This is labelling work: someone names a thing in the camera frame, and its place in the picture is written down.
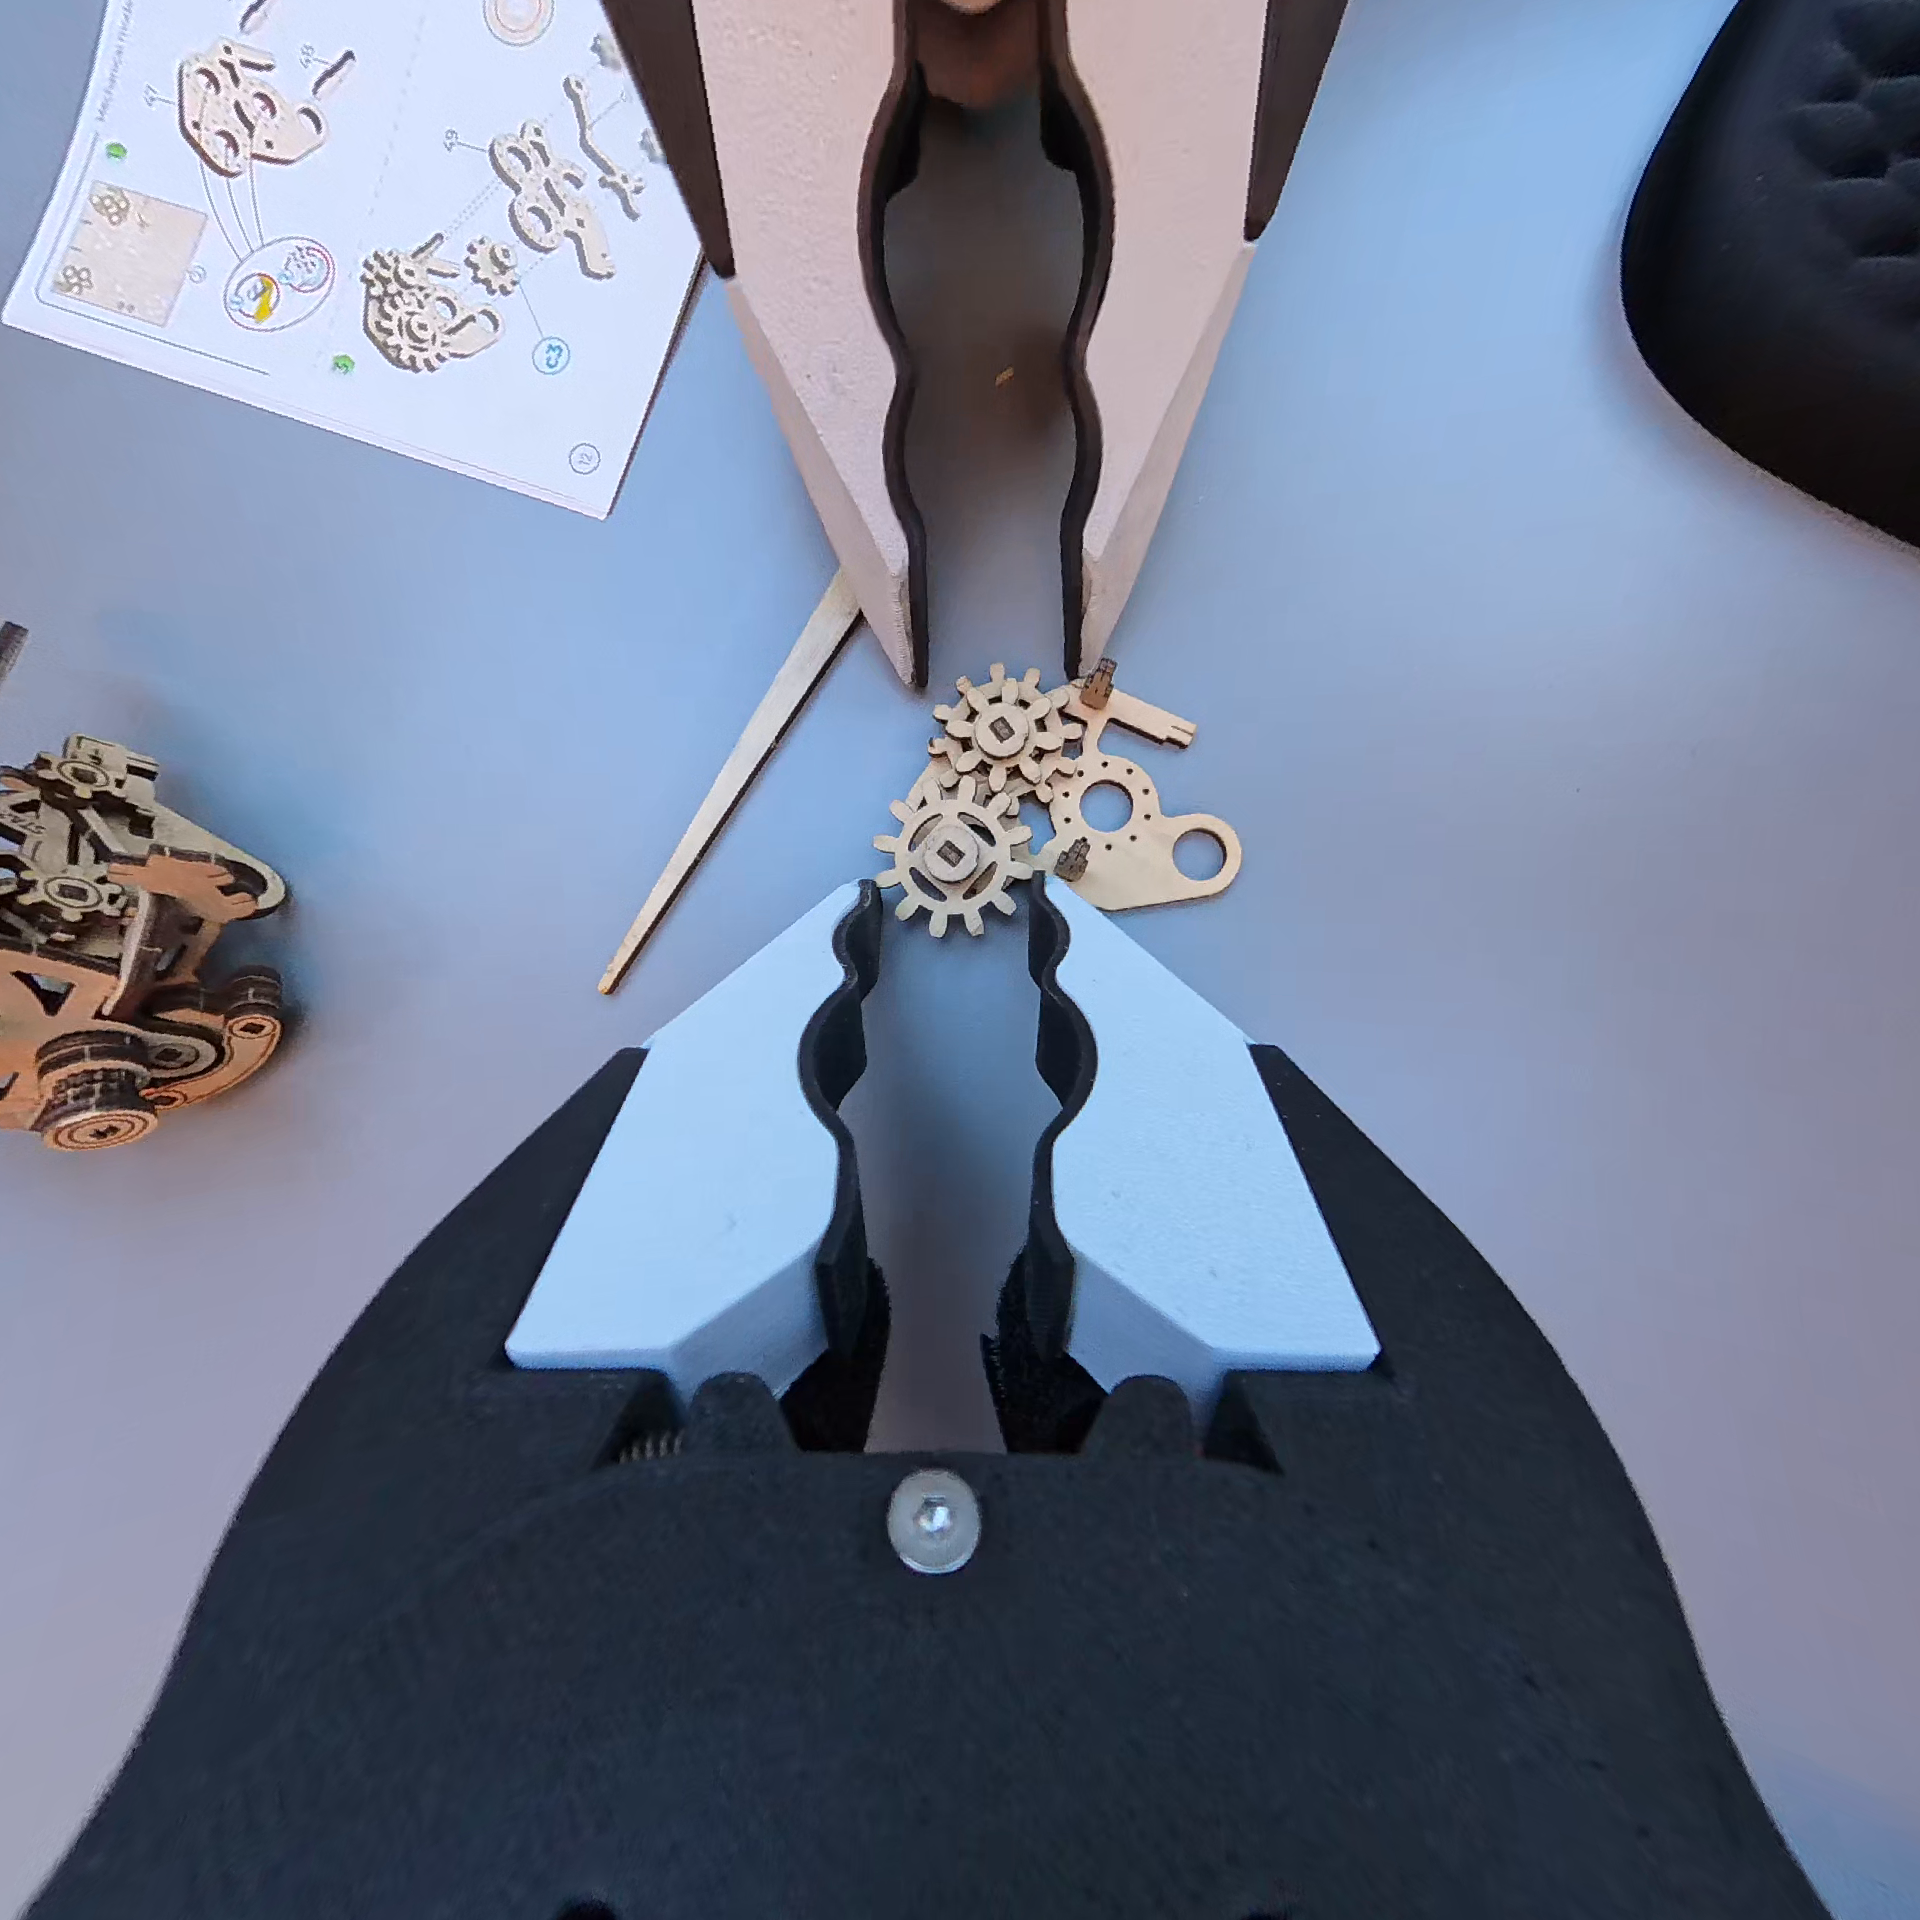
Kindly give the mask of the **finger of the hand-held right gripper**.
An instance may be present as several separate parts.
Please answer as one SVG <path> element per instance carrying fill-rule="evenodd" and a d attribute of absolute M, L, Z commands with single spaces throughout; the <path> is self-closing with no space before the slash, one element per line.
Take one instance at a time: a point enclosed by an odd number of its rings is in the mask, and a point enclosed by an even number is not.
<path fill-rule="evenodd" d="M 907 53 L 892 0 L 702 0 L 732 309 L 897 678 L 927 684 L 927 543 L 906 489 L 906 348 L 878 266 Z"/>
<path fill-rule="evenodd" d="M 1115 635 L 1303 141 L 1303 4 L 1048 4 L 1048 157 L 1085 264 L 1063 340 L 1067 674 Z"/>

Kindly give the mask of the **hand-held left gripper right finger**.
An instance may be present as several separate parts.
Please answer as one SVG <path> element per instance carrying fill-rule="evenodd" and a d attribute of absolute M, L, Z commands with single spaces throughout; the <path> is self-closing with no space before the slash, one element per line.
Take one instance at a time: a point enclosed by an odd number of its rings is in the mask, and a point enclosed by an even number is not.
<path fill-rule="evenodd" d="M 1096 1386 L 1361 1370 L 1376 1329 L 1312 1199 L 1259 1047 L 1080 896 L 1030 900 L 1039 1074 L 1025 1322 Z"/>

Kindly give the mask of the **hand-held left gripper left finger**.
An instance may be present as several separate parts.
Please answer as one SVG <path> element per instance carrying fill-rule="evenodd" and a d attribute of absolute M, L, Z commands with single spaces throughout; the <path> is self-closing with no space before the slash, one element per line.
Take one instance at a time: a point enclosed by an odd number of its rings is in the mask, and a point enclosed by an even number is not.
<path fill-rule="evenodd" d="M 508 1339 L 517 1368 L 785 1390 L 878 1314 L 852 1133 L 878 881 L 838 887 L 660 1026 Z"/>

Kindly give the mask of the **wooden gear plate assembly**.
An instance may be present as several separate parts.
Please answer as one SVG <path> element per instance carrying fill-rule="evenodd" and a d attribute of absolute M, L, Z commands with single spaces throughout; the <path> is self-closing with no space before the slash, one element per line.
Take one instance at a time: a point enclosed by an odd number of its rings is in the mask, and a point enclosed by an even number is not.
<path fill-rule="evenodd" d="M 1012 914 L 1018 887 L 1067 881 L 1096 907 L 1147 907 L 1224 896 L 1240 869 L 1240 837 L 1219 813 L 1170 813 L 1150 772 L 1115 749 L 1115 730 L 1187 749 L 1192 723 L 1115 688 L 1115 662 L 1085 678 L 1045 684 L 1039 670 L 962 678 L 935 705 L 927 767 L 892 807 L 878 837 L 881 888 L 931 938 L 983 933 Z"/>

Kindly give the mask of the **grey desk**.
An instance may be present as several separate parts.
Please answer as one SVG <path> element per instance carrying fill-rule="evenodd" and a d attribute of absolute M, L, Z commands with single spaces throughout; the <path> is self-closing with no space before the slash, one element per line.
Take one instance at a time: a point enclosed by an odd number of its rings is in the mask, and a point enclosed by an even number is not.
<path fill-rule="evenodd" d="M 1915 559 L 1705 442 L 1620 215 L 1725 4 L 1353 4 L 1120 678 L 1240 881 L 1123 918 L 1545 1327 L 1834 1914 L 1915 1910 Z M 834 574 L 715 279 L 580 520 L 7 330 L 7 760 L 277 861 L 299 1032 L 7 1133 L 7 1914 L 389 1267 L 838 881 L 927 738 L 855 635 L 593 981 Z"/>

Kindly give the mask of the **pointed wooden stick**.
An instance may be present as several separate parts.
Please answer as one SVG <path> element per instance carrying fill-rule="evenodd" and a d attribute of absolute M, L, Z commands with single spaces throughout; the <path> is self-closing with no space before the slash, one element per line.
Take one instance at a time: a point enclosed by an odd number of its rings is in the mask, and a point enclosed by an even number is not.
<path fill-rule="evenodd" d="M 838 568 L 828 588 L 819 594 L 817 613 L 804 619 L 797 646 L 785 653 L 782 670 L 772 674 L 766 691 L 758 696 L 750 726 L 742 730 L 734 749 L 727 756 L 722 772 L 712 776 L 702 807 L 694 810 L 683 837 L 664 858 L 664 869 L 647 888 L 633 925 L 622 933 L 613 961 L 602 966 L 593 993 L 611 997 L 639 966 L 640 945 L 657 938 L 668 902 L 694 881 L 697 861 L 753 787 L 758 767 L 772 760 L 782 733 L 797 726 L 804 704 L 817 696 L 819 678 L 842 656 L 852 627 L 861 622 L 855 588 Z"/>

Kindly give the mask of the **white instruction booklet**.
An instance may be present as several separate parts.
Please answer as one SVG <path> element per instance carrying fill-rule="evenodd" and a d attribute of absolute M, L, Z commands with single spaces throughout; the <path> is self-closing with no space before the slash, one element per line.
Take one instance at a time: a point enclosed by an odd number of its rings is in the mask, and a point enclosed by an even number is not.
<path fill-rule="evenodd" d="M 7 323 L 602 520 L 697 266 L 593 0 L 112 0 Z"/>

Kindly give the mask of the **wooden mechanical model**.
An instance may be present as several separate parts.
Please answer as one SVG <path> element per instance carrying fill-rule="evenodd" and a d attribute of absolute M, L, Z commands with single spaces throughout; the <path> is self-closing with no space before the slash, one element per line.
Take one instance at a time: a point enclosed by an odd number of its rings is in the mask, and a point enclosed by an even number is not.
<path fill-rule="evenodd" d="M 283 973 L 208 981 L 208 956 L 287 881 L 154 776 L 93 733 L 0 772 L 0 1122 L 62 1150 L 148 1137 L 283 1040 Z"/>

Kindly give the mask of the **black mesh cushion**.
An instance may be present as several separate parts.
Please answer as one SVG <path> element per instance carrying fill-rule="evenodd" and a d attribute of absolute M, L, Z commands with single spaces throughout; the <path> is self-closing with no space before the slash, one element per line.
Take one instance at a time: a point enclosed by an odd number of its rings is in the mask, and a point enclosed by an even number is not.
<path fill-rule="evenodd" d="M 1620 306 L 1726 451 L 1920 540 L 1920 10 L 1743 0 L 1634 193 Z"/>

